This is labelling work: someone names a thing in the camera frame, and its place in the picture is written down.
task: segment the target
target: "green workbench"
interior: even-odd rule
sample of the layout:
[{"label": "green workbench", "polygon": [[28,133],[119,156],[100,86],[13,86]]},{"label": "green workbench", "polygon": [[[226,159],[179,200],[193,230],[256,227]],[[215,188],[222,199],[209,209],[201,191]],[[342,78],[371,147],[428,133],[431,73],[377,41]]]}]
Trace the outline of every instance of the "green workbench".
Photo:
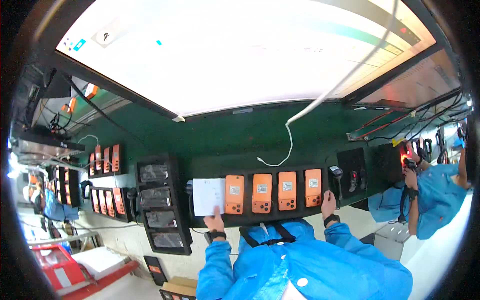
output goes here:
[{"label": "green workbench", "polygon": [[[111,94],[103,94],[105,99],[111,99]],[[131,178],[126,180],[125,187],[135,185],[134,164],[145,156],[171,153],[179,163],[180,181],[185,183],[192,178],[209,178],[222,173],[222,169],[259,169],[266,167],[256,158],[276,164],[283,160],[289,149],[289,139],[284,126],[286,120],[301,111],[305,104],[291,104],[273,109],[253,109],[253,112],[206,116],[196,121],[176,123],[159,116],[137,104],[131,103],[121,107],[109,116],[129,132],[138,136],[143,143],[132,138],[105,118],[90,122],[76,132],[77,140],[87,134],[98,137],[102,146],[121,144],[123,155],[129,165]],[[368,174],[373,174],[372,151],[374,145],[385,143],[386,140],[366,142],[348,142],[347,132],[353,132],[385,110],[352,110],[344,109],[338,104],[324,103],[305,117],[291,124],[293,150],[290,158],[282,165],[319,165],[329,167],[337,165],[336,153],[358,147],[363,147]],[[368,132],[385,124],[404,112],[392,112],[373,125],[367,126],[363,132]],[[399,131],[407,122],[388,126],[379,131],[379,135],[389,136]],[[87,163],[88,154],[94,152],[95,139],[84,139],[85,153],[78,155],[81,162]],[[349,205],[381,192],[387,188],[382,179],[369,176],[365,195],[344,199],[342,206]]]}]

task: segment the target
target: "hand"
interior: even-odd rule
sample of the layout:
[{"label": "hand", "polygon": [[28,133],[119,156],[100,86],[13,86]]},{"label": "hand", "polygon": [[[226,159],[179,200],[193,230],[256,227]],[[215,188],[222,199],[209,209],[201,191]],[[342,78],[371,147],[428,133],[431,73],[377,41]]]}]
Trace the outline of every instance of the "hand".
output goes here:
[{"label": "hand", "polygon": [[418,190],[417,174],[407,167],[403,167],[403,175],[405,176],[405,184],[409,188]]},{"label": "hand", "polygon": [[220,215],[220,207],[215,206],[214,216],[204,217],[205,225],[207,225],[208,230],[216,230],[218,232],[225,232],[225,225],[223,224],[222,216]]},{"label": "hand", "polygon": [[322,219],[325,221],[331,214],[335,212],[336,200],[332,191],[324,193],[324,201],[322,202]]},{"label": "hand", "polygon": [[413,151],[412,142],[407,143],[407,150],[409,151],[410,158],[415,160],[416,163],[420,161],[420,156]]}]

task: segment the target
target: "yellow tag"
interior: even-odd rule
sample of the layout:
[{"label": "yellow tag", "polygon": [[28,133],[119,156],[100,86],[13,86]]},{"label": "yellow tag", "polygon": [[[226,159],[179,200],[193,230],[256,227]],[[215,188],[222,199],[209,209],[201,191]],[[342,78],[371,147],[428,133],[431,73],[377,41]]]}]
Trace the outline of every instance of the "yellow tag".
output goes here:
[{"label": "yellow tag", "polygon": [[395,140],[395,139],[392,139],[393,147],[396,147],[398,144],[400,144],[400,143],[401,143],[402,141],[404,141],[404,140],[405,140],[404,137],[400,138],[398,141]]}]

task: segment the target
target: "monitor frame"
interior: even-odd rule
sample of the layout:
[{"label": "monitor frame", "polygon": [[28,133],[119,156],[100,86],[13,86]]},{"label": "monitor frame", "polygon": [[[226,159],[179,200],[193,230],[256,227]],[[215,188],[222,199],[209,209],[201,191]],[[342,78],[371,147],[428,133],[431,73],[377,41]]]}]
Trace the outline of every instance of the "monitor frame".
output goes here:
[{"label": "monitor frame", "polygon": [[[76,1],[71,3],[69,1],[64,1],[62,4],[57,6],[57,9],[50,12],[48,21],[43,26],[43,31],[37,31],[35,34],[36,48],[39,49],[37,53],[42,53],[41,56],[38,56],[40,60],[44,63],[51,65],[59,71],[65,72],[69,75],[79,77],[89,83],[93,83],[97,86],[100,86],[103,89],[106,89],[118,96],[121,96],[133,103],[136,103],[142,107],[145,107],[149,110],[155,111],[160,115],[175,119],[177,114],[150,101],[144,96],[134,92],[133,90],[113,81],[109,77],[104,76],[103,74],[87,67],[86,65],[68,57],[67,55],[56,50],[56,46],[63,39],[65,33],[70,29],[70,27],[75,23],[75,21],[80,17],[80,15],[93,3],[95,0],[84,0]],[[430,15],[426,7],[417,0],[403,0],[403,3],[420,19],[424,26],[429,30],[436,43],[432,46],[426,48],[421,53],[416,56],[408,59],[407,61],[401,63],[400,65],[394,67],[392,70],[386,72],[385,74],[375,78],[371,82],[365,84],[364,86],[358,88],[352,93],[348,94],[343,98],[338,99],[328,99],[326,103],[340,103],[345,109],[354,109],[358,105],[355,105],[357,102],[361,101],[371,93],[375,92],[391,80],[395,79],[397,76],[407,71],[409,68],[419,63],[421,60],[429,57],[433,53],[445,49],[447,56],[451,61],[455,60],[455,55],[452,51],[452,48],[447,41],[445,34],[441,31],[440,27],[437,25],[434,18]],[[303,100],[290,100],[290,101],[279,101],[272,103],[265,103],[259,105],[248,105],[235,108],[227,108],[217,111],[205,112],[196,115],[191,115],[185,117],[185,121],[195,121],[203,119],[205,117],[211,116],[224,116],[231,115],[234,111],[239,111],[243,109],[252,109],[252,110],[264,110],[264,109],[275,109],[284,106],[300,106],[307,105],[314,101],[315,99],[303,99]],[[368,107],[386,107],[385,105],[375,105],[369,104]],[[412,110],[411,108],[399,108],[399,107],[390,107],[395,110]]]}]

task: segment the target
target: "monitor screen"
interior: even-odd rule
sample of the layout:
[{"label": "monitor screen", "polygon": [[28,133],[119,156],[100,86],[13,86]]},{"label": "monitor screen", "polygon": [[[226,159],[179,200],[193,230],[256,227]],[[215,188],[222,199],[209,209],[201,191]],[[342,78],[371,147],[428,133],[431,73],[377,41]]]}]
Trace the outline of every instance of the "monitor screen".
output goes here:
[{"label": "monitor screen", "polygon": [[[380,41],[394,0],[96,0],[57,51],[179,116],[315,99]],[[342,98],[435,43],[401,1]]]}]

